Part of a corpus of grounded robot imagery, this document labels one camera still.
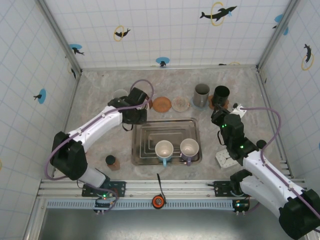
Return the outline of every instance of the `white tile wall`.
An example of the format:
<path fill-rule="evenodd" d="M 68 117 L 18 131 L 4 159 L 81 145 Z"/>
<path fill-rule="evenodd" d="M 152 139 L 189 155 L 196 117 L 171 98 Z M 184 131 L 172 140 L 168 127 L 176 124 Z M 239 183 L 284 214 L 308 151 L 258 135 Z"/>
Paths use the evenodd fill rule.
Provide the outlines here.
<path fill-rule="evenodd" d="M 46 2 L 67 41 L 82 46 L 84 55 L 75 55 L 81 67 L 108 68 L 158 66 L 159 57 L 168 57 L 168 66 L 257 64 L 289 0 L 220 1 L 223 8 L 237 7 L 219 26 L 200 19 L 201 12 L 210 15 L 211 0 Z M 119 42 L 118 26 L 130 29 Z"/>
<path fill-rule="evenodd" d="M 275 108 L 280 102 L 284 119 L 280 132 L 293 175 L 305 178 L 320 194 L 320 8 L 319 1 L 301 1 L 264 69 L 266 88 Z M 307 54 L 313 65 L 302 69 Z"/>
<path fill-rule="evenodd" d="M 34 0 L 0 3 L 0 239 L 21 239 L 76 80 Z M 33 96 L 46 89 L 39 104 Z"/>

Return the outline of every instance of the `metal cup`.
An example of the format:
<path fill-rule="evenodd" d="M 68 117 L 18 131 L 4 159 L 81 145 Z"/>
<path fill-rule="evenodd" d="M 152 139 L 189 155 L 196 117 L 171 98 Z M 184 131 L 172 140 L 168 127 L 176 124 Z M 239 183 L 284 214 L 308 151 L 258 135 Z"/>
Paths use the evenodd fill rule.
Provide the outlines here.
<path fill-rule="evenodd" d="M 159 141 L 155 145 L 155 154 L 158 159 L 163 162 L 163 166 L 166 167 L 167 161 L 169 161 L 174 154 L 174 146 L 167 140 Z"/>
<path fill-rule="evenodd" d="M 219 104 L 221 107 L 223 107 L 224 105 L 226 105 L 226 102 L 228 100 L 230 94 L 230 90 L 229 88 L 227 88 L 226 86 L 217 86 L 214 89 L 214 93 L 213 93 L 213 97 L 212 97 L 212 104 Z"/>
<path fill-rule="evenodd" d="M 186 165 L 190 166 L 191 161 L 197 157 L 199 152 L 199 144 L 192 138 L 183 140 L 180 144 L 181 157 L 186 161 Z"/>
<path fill-rule="evenodd" d="M 200 83 L 194 88 L 193 104 L 198 108 L 206 106 L 209 97 L 210 87 L 207 84 Z"/>

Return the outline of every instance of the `ceramic mug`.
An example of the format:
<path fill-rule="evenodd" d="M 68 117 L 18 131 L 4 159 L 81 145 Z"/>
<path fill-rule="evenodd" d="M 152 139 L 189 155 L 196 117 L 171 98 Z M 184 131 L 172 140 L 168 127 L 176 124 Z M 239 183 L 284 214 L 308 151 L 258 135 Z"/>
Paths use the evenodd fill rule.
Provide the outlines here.
<path fill-rule="evenodd" d="M 180 144 L 181 157 L 186 161 L 186 165 L 190 166 L 191 161 L 197 157 L 199 152 L 199 144 L 192 138 L 183 140 Z"/>
<path fill-rule="evenodd" d="M 155 145 L 155 154 L 158 159 L 163 162 L 163 166 L 166 167 L 167 161 L 169 161 L 174 154 L 174 146 L 167 140 L 159 141 Z"/>
<path fill-rule="evenodd" d="M 116 90 L 113 94 L 112 94 L 112 98 L 121 98 L 121 97 L 127 97 L 128 96 L 128 92 L 124 89 L 118 89 Z"/>

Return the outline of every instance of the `small jar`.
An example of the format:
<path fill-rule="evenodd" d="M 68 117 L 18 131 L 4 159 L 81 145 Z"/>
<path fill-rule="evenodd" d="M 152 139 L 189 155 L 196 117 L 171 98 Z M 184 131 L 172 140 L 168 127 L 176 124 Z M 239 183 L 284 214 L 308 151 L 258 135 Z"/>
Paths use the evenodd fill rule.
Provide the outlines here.
<path fill-rule="evenodd" d="M 109 155 L 105 158 L 105 162 L 112 171 L 120 169 L 120 162 L 114 156 Z"/>

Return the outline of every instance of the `yellow ring sticker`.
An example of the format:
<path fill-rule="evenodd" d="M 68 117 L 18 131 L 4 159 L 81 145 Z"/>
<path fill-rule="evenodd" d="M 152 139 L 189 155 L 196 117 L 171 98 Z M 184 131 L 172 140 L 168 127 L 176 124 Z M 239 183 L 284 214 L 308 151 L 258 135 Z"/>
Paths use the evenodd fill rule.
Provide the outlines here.
<path fill-rule="evenodd" d="M 307 67 L 307 68 L 304 68 L 304 61 L 305 61 L 305 59 L 306 59 L 307 55 L 305 55 L 305 56 L 304 56 L 304 58 L 302 59 L 302 62 L 301 62 L 301 68 L 302 68 L 302 70 L 303 70 L 303 71 L 307 71 L 307 70 L 309 70 L 309 68 L 311 68 L 311 67 L 312 67 L 312 65 L 314 64 L 315 56 L 314 56 L 312 53 L 311 53 L 311 56 L 312 56 L 312 62 L 311 62 L 311 64 L 310 64 L 310 66 L 309 66 L 309 67 Z"/>
<path fill-rule="evenodd" d="M 116 32 L 119 28 L 122 28 L 122 35 L 121 35 L 121 38 L 120 39 L 116 39 Z M 123 38 L 124 38 L 124 34 L 125 34 L 125 27 L 120 25 L 120 26 L 117 26 L 117 28 L 114 30 L 114 33 L 113 33 L 113 39 L 116 41 L 116 42 L 120 42 Z"/>
<path fill-rule="evenodd" d="M 224 6 L 224 5 L 222 4 L 222 2 L 219 2 L 219 1 L 215 2 L 215 3 L 212 5 L 211 12 L 210 12 L 210 19 L 211 19 L 211 24 L 212 24 L 213 26 L 220 26 L 221 24 L 224 23 L 224 20 L 225 20 L 225 17 L 223 17 L 223 18 L 222 18 L 222 21 L 221 21 L 219 24 L 215 24 L 215 23 L 212 21 L 212 11 L 213 11 L 215 5 L 217 5 L 217 4 L 220 4 L 222 7 Z"/>

